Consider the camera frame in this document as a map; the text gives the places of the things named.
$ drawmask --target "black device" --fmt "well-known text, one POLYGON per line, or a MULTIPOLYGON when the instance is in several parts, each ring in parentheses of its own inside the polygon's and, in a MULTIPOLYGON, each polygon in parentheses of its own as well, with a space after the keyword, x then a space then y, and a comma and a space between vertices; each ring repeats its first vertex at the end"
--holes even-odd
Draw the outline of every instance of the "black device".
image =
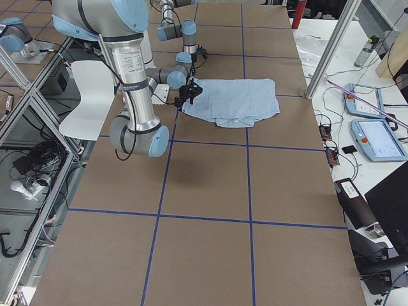
POLYGON ((348 145, 347 147, 342 147, 342 150, 345 154, 352 154, 357 152, 357 149, 354 145, 348 145))
MULTIPOLYGON (((368 290, 373 295, 378 295, 389 290, 393 281, 404 271, 404 266, 396 266, 389 270, 365 275, 361 271, 363 267, 381 262, 383 258, 395 258, 398 256, 394 248, 389 249, 384 242, 375 243, 354 230, 349 230, 351 249, 361 279, 365 282, 368 290)), ((395 283, 396 287, 407 287, 408 280, 402 277, 395 283)))
POLYGON ((337 199, 354 228, 370 226, 377 222, 367 202, 350 178, 337 180, 334 186, 337 199))
POLYGON ((399 255, 408 257, 408 163, 365 194, 368 205, 399 255))
MULTIPOLYGON (((371 250, 361 252, 361 244, 371 241, 352 242, 352 249, 356 251, 356 264, 361 275, 376 275, 377 282, 366 284, 372 293, 380 293, 395 277, 405 271, 408 265, 408 163, 404 163, 393 173, 365 194, 367 203, 378 220, 381 228, 393 244, 394 248, 381 248, 381 251, 371 250), (378 275, 387 275, 379 279, 378 275)), ((402 277, 396 287, 407 287, 407 276, 402 277)))

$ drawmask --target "aluminum rail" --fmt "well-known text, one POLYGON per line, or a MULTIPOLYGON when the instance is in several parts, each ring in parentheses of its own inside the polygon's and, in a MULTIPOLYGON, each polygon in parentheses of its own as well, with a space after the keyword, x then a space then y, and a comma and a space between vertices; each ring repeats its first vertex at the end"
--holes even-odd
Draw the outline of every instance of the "aluminum rail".
POLYGON ((336 27, 334 28, 333 33, 330 36, 330 40, 323 52, 323 55, 321 56, 316 71, 313 74, 312 80, 307 87, 307 91, 305 93, 305 97, 307 99, 312 99, 313 95, 317 91, 319 83, 330 64, 331 59, 333 59, 336 49, 339 46, 344 33, 346 33, 350 21, 352 21, 360 3, 361 0, 348 0, 346 5, 344 6, 339 21, 337 22, 336 27))

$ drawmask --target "table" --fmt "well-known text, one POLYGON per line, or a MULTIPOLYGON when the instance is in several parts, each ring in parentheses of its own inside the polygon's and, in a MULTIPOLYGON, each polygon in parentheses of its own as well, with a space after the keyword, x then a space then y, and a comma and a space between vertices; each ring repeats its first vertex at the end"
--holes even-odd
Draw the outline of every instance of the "table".
MULTIPOLYGON (((198 78, 272 78, 281 113, 224 129, 156 105, 166 154, 123 163, 115 103, 31 305, 364 305, 285 8, 177 13, 210 53, 198 78)), ((181 42, 158 42, 151 14, 170 66, 181 42)))
MULTIPOLYGON (((298 30, 294 30, 293 34, 295 39, 298 42, 300 48, 300 57, 303 58, 303 72, 308 80, 309 73, 313 74, 315 67, 317 66, 318 55, 321 55, 324 50, 325 43, 330 39, 330 35, 334 30, 335 20, 311 20, 303 19, 301 21, 300 27, 298 30)), ((360 71, 358 68, 354 67, 353 62, 357 58, 360 50, 364 46, 367 40, 363 29, 357 21, 352 21, 349 25, 349 29, 344 35, 344 38, 336 51, 336 54, 329 65, 327 74, 329 79, 334 81, 339 85, 346 85, 347 83, 357 83, 360 80, 360 84, 371 85, 375 87, 386 87, 391 86, 394 82, 390 79, 379 78, 375 73, 377 65, 380 63, 378 55, 373 52, 373 54, 368 59, 367 64, 371 61, 374 63, 372 66, 365 68, 360 71), (338 73, 338 71, 354 70, 345 73, 338 73)), ((343 93, 338 89, 328 89, 331 85, 322 82, 314 95, 312 102, 314 109, 317 110, 316 113, 323 113, 329 116, 333 122, 339 122, 340 117, 335 115, 334 112, 342 114, 344 109, 344 99, 343 93)), ((388 88, 381 89, 382 98, 384 104, 390 105, 400 105, 406 104, 405 99, 402 97, 401 92, 397 86, 391 86, 388 88)), ((394 113, 397 118, 407 122, 408 118, 408 108, 386 108, 387 112, 394 113)), ((317 116, 317 121, 320 122, 320 116, 317 116)), ((339 147, 345 147, 347 145, 354 145, 358 149, 354 155, 358 161, 359 172, 354 180, 354 184, 359 189, 360 193, 364 195, 368 190, 373 188, 378 182, 383 178, 397 169, 403 162, 393 162, 393 163, 371 163, 368 159, 360 153, 360 148, 355 144, 354 136, 350 130, 350 121, 357 119, 352 115, 347 114, 347 111, 343 114, 344 121, 342 124, 336 124, 332 127, 332 136, 333 140, 339 145, 339 147)), ((398 129, 395 133, 399 138, 406 137, 407 131, 403 128, 398 129)), ((344 157, 340 156, 340 166, 336 166, 332 172, 333 181, 344 179, 347 177, 353 176, 353 167, 349 162, 347 162, 344 157)), ((359 233, 366 236, 368 235, 365 229, 359 229, 359 233)), ((388 245, 390 241, 384 237, 374 240, 375 242, 386 242, 388 245)), ((362 283, 365 292, 365 298, 367 305, 372 305, 377 299, 383 299, 384 297, 377 295, 373 296, 368 292, 367 287, 362 283)), ((393 291, 390 299, 388 300, 388 305, 399 306, 405 305, 408 297, 408 289, 402 288, 396 291, 393 291)))

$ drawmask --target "brown cardboard surface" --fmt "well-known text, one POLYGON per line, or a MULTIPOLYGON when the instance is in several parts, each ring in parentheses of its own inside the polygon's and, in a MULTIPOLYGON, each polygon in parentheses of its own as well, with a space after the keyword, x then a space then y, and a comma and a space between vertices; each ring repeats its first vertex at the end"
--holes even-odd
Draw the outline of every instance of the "brown cardboard surface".
POLYGON ((198 43, 209 54, 242 55, 241 27, 197 25, 198 43))
MULTIPOLYGON (((199 66, 203 63, 198 58, 199 66)), ((196 70, 196 78, 207 79, 236 79, 244 78, 244 61, 241 56, 209 55, 206 63, 196 70)))
POLYGON ((10 7, 14 3, 14 0, 2 0, 0 2, 0 13, 1 11, 4 11, 8 7, 10 7))
POLYGON ((139 304, 155 221, 70 212, 30 305, 139 304))
POLYGON ((254 224, 256 305, 365 306, 343 229, 254 224))
POLYGON ((246 144, 245 129, 228 129, 179 113, 174 139, 194 142, 246 144))
POLYGON ((248 129, 251 145, 322 149, 311 100, 277 97, 280 113, 248 129))
POLYGON ((162 213, 248 220, 245 147, 174 143, 162 213))
POLYGON ((291 29, 245 28, 244 41, 245 55, 248 56, 299 58, 291 29))
POLYGON ((15 1, 15 3, 11 5, 7 10, 8 11, 26 11, 29 13, 30 11, 35 9, 35 7, 39 4, 40 2, 37 0, 15 1))
POLYGON ((282 6, 257 6, 244 5, 244 27, 278 27, 289 29, 289 22, 286 8, 282 6))
POLYGON ((51 14, 30 13, 24 19, 24 25, 26 27, 45 27, 51 21, 51 19, 51 14))
POLYGON ((156 213, 167 154, 168 150, 158 158, 132 156, 123 162, 116 158, 109 139, 99 138, 71 206, 156 213))
POLYGON ((145 305, 252 305, 249 225, 161 219, 145 305))
POLYGON ((324 152, 250 148, 253 218, 344 226, 324 152))
POLYGON ((276 83, 276 94, 303 96, 307 86, 299 59, 271 59, 246 57, 247 78, 271 78, 276 83))
POLYGON ((197 9, 196 23, 213 26, 242 26, 241 6, 230 4, 203 4, 197 9))

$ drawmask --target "metal frame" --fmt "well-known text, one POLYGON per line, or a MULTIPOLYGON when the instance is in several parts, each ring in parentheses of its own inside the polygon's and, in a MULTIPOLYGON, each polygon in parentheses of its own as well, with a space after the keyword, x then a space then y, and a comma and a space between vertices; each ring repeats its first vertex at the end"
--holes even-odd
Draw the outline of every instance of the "metal frame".
MULTIPOLYGON (((64 50, 68 48, 71 43, 72 39, 67 38, 61 44, 62 47, 60 47, 59 51, 61 53, 64 52, 64 50)), ((72 163, 76 161, 79 165, 81 165, 80 156, 78 155, 78 152, 80 151, 81 141, 65 137, 59 132, 60 119, 48 104, 47 100, 40 93, 41 86, 45 83, 48 76, 60 62, 61 57, 58 54, 54 54, 51 60, 40 71, 36 79, 33 82, 30 82, 23 74, 23 72, 21 72, 18 66, 13 62, 8 53, 0 47, 0 63, 3 64, 6 71, 14 78, 18 86, 26 91, 21 97, 20 101, 16 104, 11 114, 0 126, 0 145, 2 145, 6 141, 8 135, 11 133, 18 120, 20 120, 23 113, 29 106, 31 106, 33 110, 40 116, 41 120, 47 125, 51 132, 57 137, 57 139, 68 151, 66 161, 59 172, 59 175, 55 181, 50 195, 47 198, 47 201, 43 206, 43 212, 41 213, 40 218, 37 220, 33 231, 30 234, 30 237, 26 244, 26 248, 19 255, 21 256, 20 261, 18 262, 13 277, 10 279, 4 295, 0 296, 0 303, 11 303, 20 278, 23 275, 23 272, 27 266, 27 262, 29 261, 29 258, 34 250, 34 246, 36 245, 36 241, 38 240, 38 237, 42 231, 42 224, 46 221, 48 214, 54 206, 54 202, 66 180, 66 176, 68 175, 69 169, 71 169, 72 163)))
POLYGON ((47 202, 43 207, 43 213, 38 218, 36 225, 34 226, 33 231, 27 241, 26 248, 22 252, 21 255, 22 258, 9 283, 6 294, 2 298, 0 298, 0 301, 4 301, 5 304, 11 303, 12 301, 14 291, 18 286, 18 282, 20 281, 20 278, 24 272, 27 262, 29 261, 29 258, 31 256, 31 253, 34 250, 34 246, 36 245, 38 237, 41 233, 42 224, 44 224, 44 222, 46 221, 46 218, 48 217, 48 214, 50 213, 54 205, 54 201, 59 194, 59 190, 65 181, 66 175, 68 174, 68 171, 71 168, 71 164, 74 161, 74 159, 75 159, 74 155, 72 153, 69 153, 65 160, 64 166, 61 168, 61 172, 59 173, 57 180, 55 181, 55 184, 51 190, 51 193, 48 196, 47 202))
POLYGON ((323 78, 324 73, 326 72, 330 62, 333 59, 333 56, 337 50, 337 47, 340 45, 344 34, 349 27, 350 21, 352 21, 354 14, 356 13, 361 0, 348 0, 344 6, 343 12, 340 15, 339 21, 336 24, 336 27, 333 30, 333 33, 330 36, 330 40, 321 56, 321 60, 317 65, 317 68, 313 74, 312 80, 310 81, 305 97, 307 99, 312 99, 313 95, 316 93, 319 83, 323 78))

